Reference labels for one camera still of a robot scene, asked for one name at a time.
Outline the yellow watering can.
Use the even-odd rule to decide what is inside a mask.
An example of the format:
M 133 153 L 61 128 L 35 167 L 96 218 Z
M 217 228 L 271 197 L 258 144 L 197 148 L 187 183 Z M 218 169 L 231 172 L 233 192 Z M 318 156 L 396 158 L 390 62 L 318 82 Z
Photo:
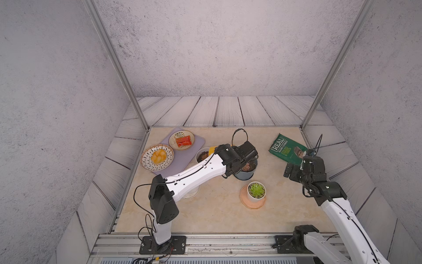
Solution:
M 209 151 L 208 151 L 208 154 L 209 154 L 209 155 L 214 154 L 215 149 L 216 149 L 216 146 L 212 146 L 212 147 L 210 147 L 210 148 L 209 148 Z

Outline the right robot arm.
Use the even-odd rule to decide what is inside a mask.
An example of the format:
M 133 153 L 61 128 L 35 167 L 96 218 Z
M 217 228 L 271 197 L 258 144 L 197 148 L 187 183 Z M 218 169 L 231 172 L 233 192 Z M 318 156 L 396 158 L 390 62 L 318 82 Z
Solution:
M 339 183 L 329 181 L 323 159 L 315 149 L 298 151 L 298 165 L 288 163 L 284 177 L 302 184 L 302 194 L 313 198 L 336 228 L 349 254 L 346 257 L 324 239 L 313 225 L 296 226 L 286 246 L 298 253 L 312 253 L 324 264 L 386 264 L 388 263 L 352 210 Z

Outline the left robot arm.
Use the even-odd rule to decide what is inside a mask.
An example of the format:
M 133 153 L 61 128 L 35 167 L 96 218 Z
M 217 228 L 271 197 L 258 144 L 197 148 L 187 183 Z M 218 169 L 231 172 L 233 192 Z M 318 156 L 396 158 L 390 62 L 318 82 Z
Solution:
M 249 162 L 258 158 L 258 151 L 246 141 L 240 146 L 219 145 L 214 152 L 197 165 L 169 177 L 160 174 L 148 184 L 150 210 L 140 206 L 152 219 L 147 227 L 157 246 L 171 241 L 171 224 L 178 216 L 177 202 L 188 192 L 218 176 L 238 174 Z

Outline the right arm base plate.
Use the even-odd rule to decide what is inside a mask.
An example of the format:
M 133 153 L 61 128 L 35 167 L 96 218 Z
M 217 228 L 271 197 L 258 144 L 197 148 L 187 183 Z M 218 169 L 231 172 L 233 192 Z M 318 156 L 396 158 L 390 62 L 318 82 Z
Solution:
M 272 248 L 278 254 L 313 254 L 305 247 L 303 238 L 296 235 L 276 235 L 274 239 Z

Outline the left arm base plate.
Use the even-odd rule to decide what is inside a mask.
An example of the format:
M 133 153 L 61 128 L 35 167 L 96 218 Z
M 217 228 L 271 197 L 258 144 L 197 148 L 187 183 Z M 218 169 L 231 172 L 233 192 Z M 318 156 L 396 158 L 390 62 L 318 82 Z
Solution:
M 186 236 L 171 236 L 163 244 L 158 244 L 154 236 L 144 236 L 139 250 L 140 255 L 183 255 L 186 250 Z

